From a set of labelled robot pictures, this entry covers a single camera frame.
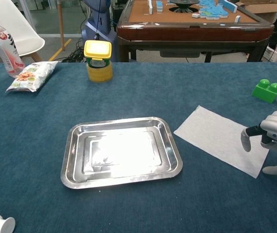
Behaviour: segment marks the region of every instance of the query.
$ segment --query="bottle cap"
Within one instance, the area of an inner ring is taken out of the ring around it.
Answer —
[[[12,217],[0,219],[0,233],[12,233],[15,225],[16,221]]]

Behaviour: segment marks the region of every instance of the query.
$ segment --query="snack bag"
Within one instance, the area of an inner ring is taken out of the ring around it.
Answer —
[[[58,62],[35,62],[25,67],[6,91],[37,91]]]

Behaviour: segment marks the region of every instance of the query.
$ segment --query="white chair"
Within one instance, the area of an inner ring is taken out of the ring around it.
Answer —
[[[45,40],[38,36],[11,0],[0,0],[0,25],[11,33],[20,57],[30,56],[35,62],[42,60],[37,51],[45,45]]]

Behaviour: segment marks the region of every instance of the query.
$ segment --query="metal tray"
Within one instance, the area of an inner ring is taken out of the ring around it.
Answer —
[[[176,176],[182,160],[167,123],[157,117],[74,126],[68,134],[61,180],[91,188]]]

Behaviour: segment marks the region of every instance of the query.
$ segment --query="green lego brick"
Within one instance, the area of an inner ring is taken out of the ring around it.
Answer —
[[[269,80],[261,79],[255,86],[252,96],[268,103],[273,103],[277,97],[277,83],[269,84]]]

